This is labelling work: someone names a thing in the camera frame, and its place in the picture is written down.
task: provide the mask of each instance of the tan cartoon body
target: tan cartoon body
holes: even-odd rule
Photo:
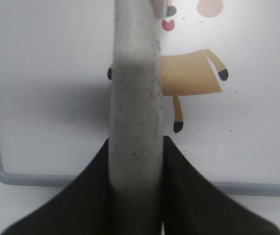
[[[224,64],[209,49],[175,56],[162,56],[164,95],[194,95],[221,92],[209,60],[217,72],[225,70]]]

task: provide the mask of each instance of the white surface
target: white surface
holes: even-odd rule
[[[181,97],[178,134],[166,97],[165,133],[211,180],[280,184],[280,0],[224,0],[215,18],[196,4],[174,0],[162,51],[210,48],[230,77],[222,93]],[[5,171],[75,175],[107,138],[113,17],[111,0],[0,0]]]
[[[7,186],[0,183],[0,232],[60,191],[61,188]],[[280,227],[280,198],[235,196],[233,199]]]

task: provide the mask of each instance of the cartoon dog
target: cartoon dog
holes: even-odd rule
[[[177,8],[173,0],[168,0],[167,18],[162,21],[165,32],[171,32],[176,24],[173,16],[177,14]],[[200,0],[197,5],[198,12],[204,17],[215,17],[223,10],[221,0]],[[161,56],[163,94],[173,96],[175,121],[174,132],[178,133],[184,126],[184,117],[180,105],[179,96],[211,94],[221,92],[217,81],[216,72],[210,66],[214,64],[216,72],[222,81],[228,79],[228,71],[220,59],[209,49],[201,49],[195,52]],[[112,79],[111,66],[107,76]]]

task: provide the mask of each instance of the cartoon dog paw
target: cartoon dog paw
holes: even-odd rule
[[[228,78],[228,71],[227,71],[227,69],[224,69],[221,72],[218,72],[218,75],[219,75],[219,78],[222,81],[227,81],[227,78]]]
[[[108,79],[112,79],[112,73],[113,72],[113,70],[111,69],[111,68],[109,68],[109,70],[107,71],[107,77],[108,77]]]
[[[183,121],[176,121],[174,122],[174,132],[178,133],[180,132],[184,127],[184,122]]]

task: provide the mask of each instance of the cartoon dog nose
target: cartoon dog nose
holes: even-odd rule
[[[176,12],[177,12],[177,9],[176,9],[174,6],[169,6],[169,7],[167,7],[167,13],[166,13],[166,15],[167,15],[168,17],[171,17],[171,16],[175,15]]]

